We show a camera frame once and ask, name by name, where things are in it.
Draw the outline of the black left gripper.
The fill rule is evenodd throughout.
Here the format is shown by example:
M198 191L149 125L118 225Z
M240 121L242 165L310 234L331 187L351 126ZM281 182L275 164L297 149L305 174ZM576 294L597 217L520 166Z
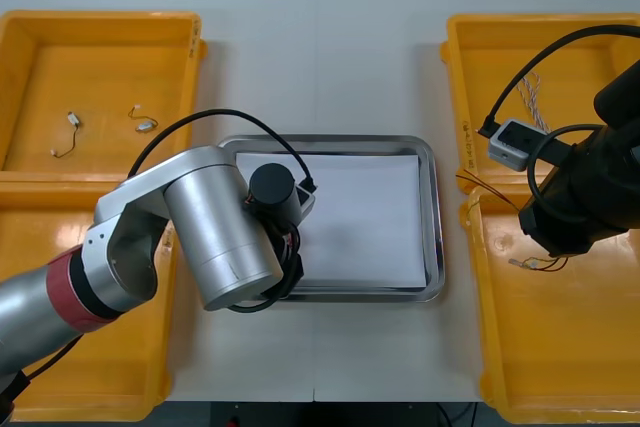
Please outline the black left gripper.
M276 286L276 295L289 295L293 288L304 276L301 255L301 237L298 228L289 223L286 233L282 235L282 241L276 251L283 271L283 278Z

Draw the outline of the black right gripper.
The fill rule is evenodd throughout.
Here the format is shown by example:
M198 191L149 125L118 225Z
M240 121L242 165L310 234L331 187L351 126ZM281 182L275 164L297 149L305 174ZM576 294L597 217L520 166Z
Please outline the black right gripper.
M585 254L595 242L639 227L639 131L592 129L537 183L537 160L567 132L546 134L531 153L526 167L531 198L519 213L522 231L551 257Z

